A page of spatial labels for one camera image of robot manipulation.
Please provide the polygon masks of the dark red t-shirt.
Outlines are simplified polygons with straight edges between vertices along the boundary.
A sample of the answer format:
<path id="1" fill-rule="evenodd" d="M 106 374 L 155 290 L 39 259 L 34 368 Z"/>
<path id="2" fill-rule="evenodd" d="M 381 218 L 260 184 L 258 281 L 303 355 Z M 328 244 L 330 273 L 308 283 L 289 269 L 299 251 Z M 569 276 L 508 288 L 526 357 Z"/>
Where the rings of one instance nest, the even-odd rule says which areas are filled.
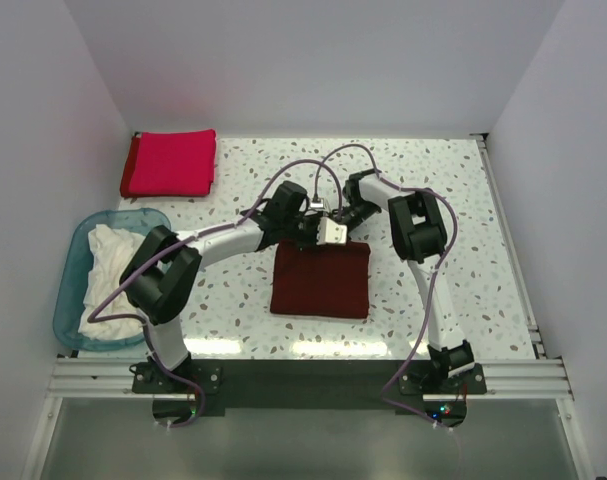
<path id="1" fill-rule="evenodd" d="M 362 320 L 369 315 L 368 244 L 300 248 L 279 243 L 273 268 L 270 312 Z"/>

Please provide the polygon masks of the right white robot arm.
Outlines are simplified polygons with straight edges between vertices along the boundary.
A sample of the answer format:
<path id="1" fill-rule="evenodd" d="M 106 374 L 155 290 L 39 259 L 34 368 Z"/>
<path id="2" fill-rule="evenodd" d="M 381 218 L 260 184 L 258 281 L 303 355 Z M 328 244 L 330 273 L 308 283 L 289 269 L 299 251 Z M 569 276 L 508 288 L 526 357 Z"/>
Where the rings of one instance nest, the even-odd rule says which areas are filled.
<path id="1" fill-rule="evenodd" d="M 428 341 L 429 382 L 439 392 L 452 392 L 475 363 L 445 275 L 459 233 L 453 208 L 429 188 L 396 186 L 375 170 L 350 175 L 343 195 L 350 230 L 380 211 L 388 213 L 393 248 L 409 266 L 424 307 L 419 337 Z"/>

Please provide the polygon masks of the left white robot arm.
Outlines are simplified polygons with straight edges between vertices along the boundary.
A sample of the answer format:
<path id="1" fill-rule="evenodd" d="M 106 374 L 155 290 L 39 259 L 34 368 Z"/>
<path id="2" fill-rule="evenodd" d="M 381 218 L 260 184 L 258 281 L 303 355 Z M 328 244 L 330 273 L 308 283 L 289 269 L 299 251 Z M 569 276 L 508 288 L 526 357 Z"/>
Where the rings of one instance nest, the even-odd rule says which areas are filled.
<path id="1" fill-rule="evenodd" d="M 270 198 L 258 199 L 235 222 L 194 230 L 184 237 L 164 226 L 152 229 L 125 268 L 118 291 L 141 312 L 145 342 L 158 364 L 156 382 L 168 392 L 179 392 L 189 383 L 191 354 L 179 316 L 200 271 L 237 255 L 260 252 L 281 240 L 315 246 L 329 214 L 326 202 L 285 181 Z"/>

